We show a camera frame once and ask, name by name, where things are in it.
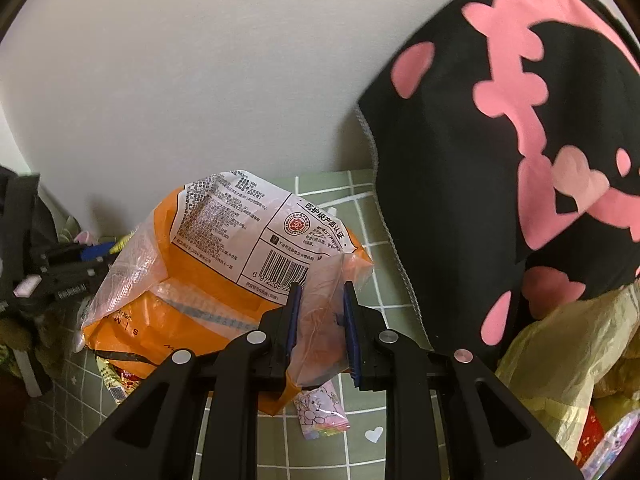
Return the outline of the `orange snack bag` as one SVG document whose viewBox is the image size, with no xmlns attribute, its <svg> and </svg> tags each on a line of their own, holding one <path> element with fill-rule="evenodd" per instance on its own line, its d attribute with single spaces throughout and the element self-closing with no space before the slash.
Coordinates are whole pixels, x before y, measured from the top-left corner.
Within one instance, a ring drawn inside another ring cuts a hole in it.
<svg viewBox="0 0 640 480">
<path fill-rule="evenodd" d="M 244 170 L 170 193 L 117 256 L 81 324 L 84 344 L 145 378 L 171 352 L 223 349 L 303 289 L 297 340 L 274 414 L 347 366 L 342 296 L 372 262 L 334 214 Z"/>
</svg>

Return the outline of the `yellow-green plastic trash bag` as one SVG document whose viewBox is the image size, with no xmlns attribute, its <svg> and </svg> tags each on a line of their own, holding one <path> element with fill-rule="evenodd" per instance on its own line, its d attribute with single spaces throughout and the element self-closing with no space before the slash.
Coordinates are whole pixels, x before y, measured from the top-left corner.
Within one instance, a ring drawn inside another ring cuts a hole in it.
<svg viewBox="0 0 640 480">
<path fill-rule="evenodd" d="M 573 457 L 594 385 L 639 328 L 639 284 L 558 307 L 516 336 L 496 376 Z"/>
</svg>

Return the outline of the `Kleenex tissue pack wrapper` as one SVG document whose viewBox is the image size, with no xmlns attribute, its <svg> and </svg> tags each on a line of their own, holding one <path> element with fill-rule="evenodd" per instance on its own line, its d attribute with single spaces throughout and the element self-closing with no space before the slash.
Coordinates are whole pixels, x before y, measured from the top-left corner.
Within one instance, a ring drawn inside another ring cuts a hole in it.
<svg viewBox="0 0 640 480">
<path fill-rule="evenodd" d="M 596 446 L 585 462 L 585 465 L 582 466 L 582 475 L 586 480 L 601 479 L 603 477 L 608 468 L 623 452 L 638 425 L 639 411 L 634 410 L 608 430 L 603 440 Z"/>
</svg>

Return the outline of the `small pink candy wrapper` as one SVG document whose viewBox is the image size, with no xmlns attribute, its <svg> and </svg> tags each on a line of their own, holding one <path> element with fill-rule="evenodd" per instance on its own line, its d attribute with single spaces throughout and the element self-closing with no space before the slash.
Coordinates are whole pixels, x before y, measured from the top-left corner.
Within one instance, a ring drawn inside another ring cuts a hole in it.
<svg viewBox="0 0 640 480">
<path fill-rule="evenodd" d="M 337 436 L 350 428 L 341 399 L 330 380 L 318 388 L 302 391 L 293 403 L 306 440 Z"/>
</svg>

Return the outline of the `colourful snack wrapper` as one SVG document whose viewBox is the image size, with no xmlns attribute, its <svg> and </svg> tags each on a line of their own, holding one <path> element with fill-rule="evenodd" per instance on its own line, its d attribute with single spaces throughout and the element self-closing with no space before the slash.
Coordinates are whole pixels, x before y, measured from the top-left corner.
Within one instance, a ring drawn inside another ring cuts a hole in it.
<svg viewBox="0 0 640 480">
<path fill-rule="evenodd" d="M 124 402 L 130 393 L 138 388 L 141 379 L 114 366 L 106 359 L 96 356 L 96 366 L 102 377 L 104 386 L 116 404 Z"/>
</svg>

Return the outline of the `black pink printed garment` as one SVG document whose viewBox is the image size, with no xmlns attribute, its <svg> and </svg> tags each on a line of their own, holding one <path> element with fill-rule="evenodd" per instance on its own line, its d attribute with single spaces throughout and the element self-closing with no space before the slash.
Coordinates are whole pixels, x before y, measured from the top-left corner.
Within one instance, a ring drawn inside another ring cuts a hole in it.
<svg viewBox="0 0 640 480">
<path fill-rule="evenodd" d="M 360 96 L 428 341 L 495 366 L 639 275 L 639 48 L 599 0 L 451 0 Z"/>
</svg>

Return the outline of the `red snack wrapper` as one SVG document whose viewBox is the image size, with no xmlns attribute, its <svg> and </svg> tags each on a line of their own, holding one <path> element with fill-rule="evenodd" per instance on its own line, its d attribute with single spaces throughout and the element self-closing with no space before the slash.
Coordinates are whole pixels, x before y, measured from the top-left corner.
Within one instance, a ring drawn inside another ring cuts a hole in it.
<svg viewBox="0 0 640 480">
<path fill-rule="evenodd" d="M 597 451 L 597 448 L 614 424 L 614 418 L 605 410 L 599 410 L 595 405 L 590 405 L 574 457 L 574 463 L 578 468 L 582 468 L 590 460 L 594 464 L 602 464 L 608 460 L 611 450 L 601 448 Z"/>
</svg>

